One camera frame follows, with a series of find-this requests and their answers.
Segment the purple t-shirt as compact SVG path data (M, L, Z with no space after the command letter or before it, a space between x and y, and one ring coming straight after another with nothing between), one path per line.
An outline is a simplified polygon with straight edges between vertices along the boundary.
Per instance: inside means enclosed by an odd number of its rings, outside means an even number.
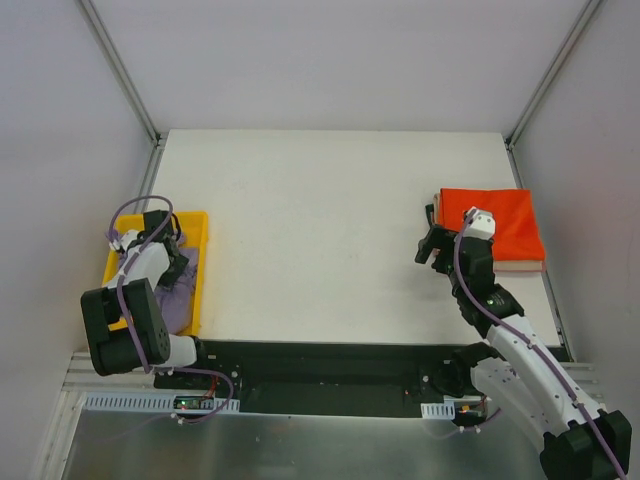
M171 289L158 285L154 290L166 328L174 335L191 324L191 300L196 290L199 261L197 248L180 248L179 251L189 259L186 270Z

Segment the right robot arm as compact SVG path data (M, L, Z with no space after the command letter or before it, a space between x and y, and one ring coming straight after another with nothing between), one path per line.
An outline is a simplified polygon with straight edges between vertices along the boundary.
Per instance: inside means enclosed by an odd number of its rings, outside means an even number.
M586 393L538 339L495 280L492 236L477 221L461 233L434 224L418 244L416 262L448 277L462 317L481 337L431 374L433 388L488 397L533 444L549 479L627 478L629 420Z

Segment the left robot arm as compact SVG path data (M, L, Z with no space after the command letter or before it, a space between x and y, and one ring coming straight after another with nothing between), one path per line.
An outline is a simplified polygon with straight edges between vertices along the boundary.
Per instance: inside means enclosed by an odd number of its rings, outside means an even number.
M189 267L174 218L163 210L145 213L143 229L118 240L123 258L111 280L81 296L89 353L100 376L177 368L188 388L210 380L212 367L198 356L197 339L170 332L156 298L158 289L172 290Z

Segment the yellow plastic tray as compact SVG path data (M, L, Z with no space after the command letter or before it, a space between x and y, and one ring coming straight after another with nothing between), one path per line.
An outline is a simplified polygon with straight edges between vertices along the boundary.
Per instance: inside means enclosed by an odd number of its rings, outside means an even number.
M177 212L176 216L181 227L179 250L189 263L171 289L157 287L154 295L171 334L197 336L205 279L208 216L202 211Z

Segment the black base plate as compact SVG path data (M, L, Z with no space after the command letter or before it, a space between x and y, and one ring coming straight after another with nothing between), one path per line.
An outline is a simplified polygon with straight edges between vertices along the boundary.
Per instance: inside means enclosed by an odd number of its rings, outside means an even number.
M158 375L154 387L215 386L243 413L418 418L447 393L475 394L463 368L478 344L330 344L207 340L196 373Z

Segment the left aluminium frame post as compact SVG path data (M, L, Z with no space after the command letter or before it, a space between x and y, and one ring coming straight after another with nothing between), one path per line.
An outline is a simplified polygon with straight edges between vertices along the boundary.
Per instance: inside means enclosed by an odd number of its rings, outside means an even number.
M91 0L78 0L75 1L75 5L90 29L116 83L131 107L146 137L153 147L157 147L162 141L162 132L152 119L95 2Z

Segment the aluminium frame post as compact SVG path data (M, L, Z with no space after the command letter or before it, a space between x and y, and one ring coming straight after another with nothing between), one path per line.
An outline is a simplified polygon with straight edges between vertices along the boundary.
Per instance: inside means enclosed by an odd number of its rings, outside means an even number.
M508 151L512 151L515 148L552 86L559 79L565 66L576 52L579 43L606 4L606 0L588 0L584 2L514 126L504 136L504 143Z
M157 147L162 141L162 132L152 119L95 2L91 0L78 0L75 1L75 5L90 29L116 83L131 107L146 137L153 147Z

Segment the right aluminium frame post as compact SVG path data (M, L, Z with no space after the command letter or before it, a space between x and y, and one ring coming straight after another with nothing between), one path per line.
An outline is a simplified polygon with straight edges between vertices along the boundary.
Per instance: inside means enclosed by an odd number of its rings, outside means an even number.
M606 4L606 0L588 0L584 2L514 126L504 136L504 143L508 151L512 151L515 148L552 86L559 79L565 66L576 52L579 43Z

